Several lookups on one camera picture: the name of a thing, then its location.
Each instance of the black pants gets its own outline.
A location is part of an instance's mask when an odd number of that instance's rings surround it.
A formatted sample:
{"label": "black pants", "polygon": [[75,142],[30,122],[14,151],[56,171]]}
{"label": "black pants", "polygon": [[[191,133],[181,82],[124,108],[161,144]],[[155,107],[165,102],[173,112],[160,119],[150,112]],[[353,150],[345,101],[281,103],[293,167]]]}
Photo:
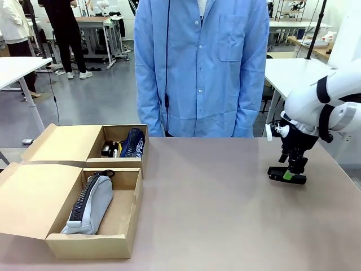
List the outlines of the black pants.
{"label": "black pants", "polygon": [[[23,41],[14,44],[8,44],[9,53],[11,56],[32,56],[32,52],[29,48],[28,41]],[[27,83],[28,89],[32,92],[36,92],[35,81],[36,75],[35,72],[31,72],[28,75],[24,76],[25,82]]]}
{"label": "black pants", "polygon": [[69,46],[72,48],[75,61],[80,72],[86,72],[85,60],[81,46],[81,36],[78,25],[65,29],[54,29],[56,42],[58,43],[61,63],[66,72],[72,72]]}

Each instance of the white sneaker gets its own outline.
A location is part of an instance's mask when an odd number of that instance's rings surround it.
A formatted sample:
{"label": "white sneaker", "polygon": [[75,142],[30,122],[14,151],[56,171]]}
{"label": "white sneaker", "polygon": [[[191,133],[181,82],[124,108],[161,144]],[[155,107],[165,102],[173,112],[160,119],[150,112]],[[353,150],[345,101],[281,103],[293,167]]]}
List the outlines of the white sneaker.
{"label": "white sneaker", "polygon": [[68,79],[74,79],[75,74],[73,72],[67,72]]}
{"label": "white sneaker", "polygon": [[91,77],[91,76],[93,76],[92,72],[86,71],[86,72],[80,72],[79,73],[79,78],[80,79],[87,79],[88,77]]}

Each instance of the pencil case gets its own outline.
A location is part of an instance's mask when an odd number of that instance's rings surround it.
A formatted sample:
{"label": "pencil case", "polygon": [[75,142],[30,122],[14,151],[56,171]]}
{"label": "pencil case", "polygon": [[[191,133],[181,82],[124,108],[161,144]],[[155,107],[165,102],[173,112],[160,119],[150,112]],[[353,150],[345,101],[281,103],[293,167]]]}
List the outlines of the pencil case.
{"label": "pencil case", "polygon": [[141,158],[144,150],[144,134],[138,128],[129,131],[126,140],[121,142],[121,158]]}
{"label": "pencil case", "polygon": [[96,234],[113,199],[111,177],[114,175],[114,171],[107,170],[88,178],[61,233]]}

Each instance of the person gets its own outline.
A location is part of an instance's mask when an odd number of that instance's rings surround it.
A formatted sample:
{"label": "person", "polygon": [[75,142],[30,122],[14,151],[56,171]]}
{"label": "person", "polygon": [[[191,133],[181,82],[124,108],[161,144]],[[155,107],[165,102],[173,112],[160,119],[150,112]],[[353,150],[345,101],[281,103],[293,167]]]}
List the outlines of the person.
{"label": "person", "polygon": [[[0,0],[0,31],[10,56],[32,56],[28,39],[33,33],[18,0]],[[25,75],[24,79],[32,97],[40,97],[36,93],[35,72]]]}
{"label": "person", "polygon": [[40,7],[45,8],[47,16],[49,17],[56,42],[58,43],[61,63],[64,66],[68,79],[74,78],[69,47],[72,48],[75,61],[78,65],[79,78],[87,79],[91,77],[93,74],[86,70],[80,30],[71,8],[71,6],[77,6],[77,1],[38,0],[38,4]]}
{"label": "person", "polygon": [[139,1],[137,104],[149,134],[253,137],[268,33],[265,0]]}

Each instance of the zipper pull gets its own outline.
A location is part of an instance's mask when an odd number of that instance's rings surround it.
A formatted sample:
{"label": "zipper pull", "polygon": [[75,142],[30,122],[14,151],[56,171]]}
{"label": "zipper pull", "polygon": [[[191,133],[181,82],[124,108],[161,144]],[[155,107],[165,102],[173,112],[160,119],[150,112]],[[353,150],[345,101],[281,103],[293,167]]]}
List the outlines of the zipper pull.
{"label": "zipper pull", "polygon": [[99,171],[99,172],[95,172],[94,176],[108,176],[109,178],[113,177],[115,175],[115,172],[107,169],[106,171]]}

